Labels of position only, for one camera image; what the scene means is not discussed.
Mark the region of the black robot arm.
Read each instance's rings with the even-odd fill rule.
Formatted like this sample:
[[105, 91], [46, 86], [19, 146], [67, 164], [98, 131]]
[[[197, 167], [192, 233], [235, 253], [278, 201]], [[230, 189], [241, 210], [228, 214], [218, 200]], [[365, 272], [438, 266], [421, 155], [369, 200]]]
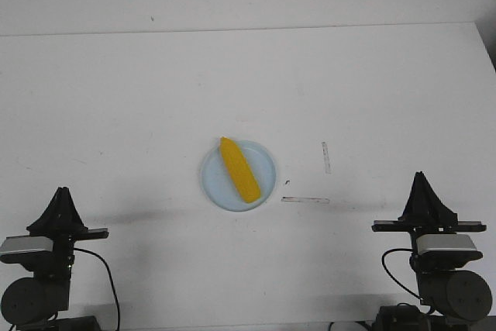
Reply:
[[1, 313], [16, 330], [100, 330], [93, 315], [60, 319], [69, 309], [75, 244], [103, 240], [106, 228], [89, 229], [75, 207], [70, 190], [59, 187], [27, 234], [8, 236], [1, 262], [19, 264], [32, 275], [13, 281], [1, 298]]
[[[385, 329], [469, 326], [491, 310], [486, 281], [466, 265], [482, 256], [470, 240], [479, 222], [462, 222], [414, 176], [402, 215], [367, 226], [356, 213], [290, 209], [273, 217], [220, 218], [197, 226], [128, 232], [117, 239], [108, 278], [125, 326], [208, 325], [359, 315], [378, 308]], [[371, 233], [407, 233], [412, 296], [431, 309], [383, 305], [392, 299]]]

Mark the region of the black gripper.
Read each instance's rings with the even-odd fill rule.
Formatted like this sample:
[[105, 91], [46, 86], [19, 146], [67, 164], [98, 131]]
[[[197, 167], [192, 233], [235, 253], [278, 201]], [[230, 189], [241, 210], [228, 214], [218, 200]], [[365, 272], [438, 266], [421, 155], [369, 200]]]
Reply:
[[[68, 231], [55, 230], [64, 221]], [[102, 240], [109, 237], [107, 228], [89, 229], [75, 207], [68, 187], [58, 187], [41, 216], [29, 226], [30, 238], [47, 238], [52, 248], [28, 255], [27, 271], [49, 280], [70, 280], [74, 264], [74, 245], [78, 241]]]
[[[413, 221], [419, 217], [417, 213], [417, 197], [420, 192], [422, 181], [423, 196], [425, 199], [425, 213], [434, 223], [456, 223], [452, 226], [413, 225], [407, 221]], [[412, 258], [410, 265], [414, 271], [454, 271], [464, 267], [466, 264], [476, 261], [465, 258], [448, 257], [421, 257], [418, 255], [416, 240], [425, 234], [467, 234], [482, 233], [487, 226], [480, 221], [460, 221], [458, 215], [446, 207], [437, 194], [433, 191], [426, 176], [420, 171], [416, 172], [408, 200], [399, 221], [376, 220], [371, 226], [374, 232], [405, 232], [410, 235], [412, 243]]]

